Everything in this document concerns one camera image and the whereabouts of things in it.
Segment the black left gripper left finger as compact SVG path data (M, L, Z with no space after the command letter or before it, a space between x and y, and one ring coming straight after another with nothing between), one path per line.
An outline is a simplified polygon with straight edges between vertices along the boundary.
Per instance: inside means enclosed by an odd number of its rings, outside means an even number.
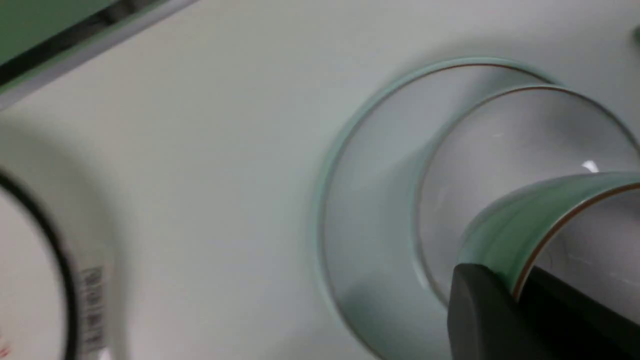
M454 268L447 333L453 360L558 360L498 276L480 264Z

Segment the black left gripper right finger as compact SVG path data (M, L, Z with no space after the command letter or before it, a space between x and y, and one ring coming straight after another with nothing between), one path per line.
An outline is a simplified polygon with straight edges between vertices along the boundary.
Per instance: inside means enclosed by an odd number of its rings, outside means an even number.
M526 280L519 307L558 360L638 360L637 323L541 268Z

